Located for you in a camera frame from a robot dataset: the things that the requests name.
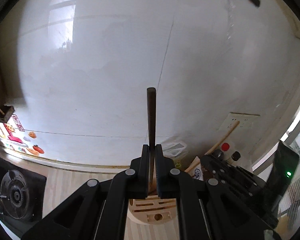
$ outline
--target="black device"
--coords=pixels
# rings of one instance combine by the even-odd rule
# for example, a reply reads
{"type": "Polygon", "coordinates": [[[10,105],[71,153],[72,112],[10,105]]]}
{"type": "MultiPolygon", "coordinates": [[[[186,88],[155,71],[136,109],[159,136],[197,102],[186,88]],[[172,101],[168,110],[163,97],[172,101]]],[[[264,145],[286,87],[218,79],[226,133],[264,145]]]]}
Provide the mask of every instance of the black device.
{"type": "Polygon", "coordinates": [[[273,231],[277,220],[272,208],[278,204],[273,196],[286,190],[291,177],[282,179],[277,170],[288,165],[294,172],[298,164],[296,153],[283,143],[279,144],[279,151],[290,159],[288,164],[282,163],[286,160],[282,156],[275,161],[276,168],[271,174],[280,177],[275,182],[265,183],[245,169],[233,167],[212,155],[201,158],[204,181],[193,179],[176,169],[172,159],[163,156],[160,144],[155,145],[154,88],[147,90],[147,98],[149,145],[143,145],[141,157],[133,159],[128,170],[111,180],[88,180],[21,240],[123,239],[129,199],[148,196],[149,174],[154,168],[151,154],[155,156],[159,197],[177,200],[181,240],[260,240],[267,230],[271,231],[273,239],[281,239],[273,231]],[[276,192],[269,194],[267,185],[276,185],[276,192]],[[257,202],[262,206],[261,211],[254,208],[257,202]]]}
{"type": "Polygon", "coordinates": [[[0,221],[22,237],[42,219],[46,177],[0,157],[0,221]]]}

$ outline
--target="wooden handle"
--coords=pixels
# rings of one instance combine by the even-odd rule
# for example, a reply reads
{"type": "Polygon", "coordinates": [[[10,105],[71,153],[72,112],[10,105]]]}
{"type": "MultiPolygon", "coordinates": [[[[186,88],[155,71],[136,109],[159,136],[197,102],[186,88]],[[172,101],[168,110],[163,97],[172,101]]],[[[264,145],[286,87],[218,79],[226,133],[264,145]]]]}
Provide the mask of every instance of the wooden handle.
{"type": "MultiPolygon", "coordinates": [[[[221,138],[220,141],[218,141],[214,146],[211,147],[210,150],[208,150],[204,155],[209,155],[211,153],[213,153],[215,151],[215,149],[217,149],[219,147],[219,145],[225,140],[228,138],[228,136],[233,132],[234,129],[237,128],[237,126],[239,125],[239,121],[236,121],[234,123],[234,125],[229,129],[229,131],[221,138]]],[[[197,165],[200,164],[200,159],[197,160],[197,159],[194,159],[194,161],[190,164],[190,166],[185,170],[185,172],[188,172],[193,170],[197,165]]]]}

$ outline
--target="silver screw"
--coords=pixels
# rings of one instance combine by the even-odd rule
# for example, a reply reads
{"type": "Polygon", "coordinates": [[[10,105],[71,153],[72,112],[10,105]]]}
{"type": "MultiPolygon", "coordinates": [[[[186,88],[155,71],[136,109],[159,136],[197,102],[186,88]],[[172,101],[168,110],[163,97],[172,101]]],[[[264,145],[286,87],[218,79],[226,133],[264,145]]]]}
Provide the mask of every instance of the silver screw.
{"type": "Polygon", "coordinates": [[[96,179],[89,179],[88,181],[87,181],[87,185],[89,186],[89,187],[94,187],[95,185],[97,185],[98,184],[98,181],[96,180],[96,179]]]}
{"type": "Polygon", "coordinates": [[[180,174],[180,170],[178,170],[178,169],[176,169],[176,168],[173,168],[173,169],[170,170],[170,173],[171,173],[172,175],[178,175],[178,174],[180,174]]]}
{"type": "Polygon", "coordinates": [[[135,171],[134,169],[128,169],[128,170],[125,171],[125,173],[126,173],[128,176],[131,176],[131,175],[135,174],[136,171],[135,171]]]}
{"type": "Polygon", "coordinates": [[[218,181],[216,179],[208,179],[208,183],[211,185],[211,186],[216,186],[218,185],[218,181]]]}

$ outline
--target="wall socket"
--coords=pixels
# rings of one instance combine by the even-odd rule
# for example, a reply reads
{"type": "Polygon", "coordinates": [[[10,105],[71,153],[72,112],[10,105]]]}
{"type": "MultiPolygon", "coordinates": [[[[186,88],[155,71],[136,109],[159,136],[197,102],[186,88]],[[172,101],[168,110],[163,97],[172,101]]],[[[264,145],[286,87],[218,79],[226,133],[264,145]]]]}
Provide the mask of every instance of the wall socket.
{"type": "Polygon", "coordinates": [[[236,129],[249,129],[257,121],[258,117],[260,117],[258,114],[229,113],[219,130],[229,130],[236,121],[240,122],[236,129]]]}

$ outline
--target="white wall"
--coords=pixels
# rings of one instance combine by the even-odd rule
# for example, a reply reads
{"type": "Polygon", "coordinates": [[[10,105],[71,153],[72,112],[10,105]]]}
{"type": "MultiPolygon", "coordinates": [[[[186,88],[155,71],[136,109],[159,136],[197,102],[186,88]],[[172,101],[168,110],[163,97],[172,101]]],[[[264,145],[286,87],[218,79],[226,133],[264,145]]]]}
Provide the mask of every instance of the white wall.
{"type": "Polygon", "coordinates": [[[140,156],[150,86],[157,143],[183,141],[189,159],[226,133],[229,112],[260,114],[231,135],[249,159],[300,103],[300,40],[275,0],[21,0],[0,26],[0,61],[41,156],[66,162],[140,156]]]}

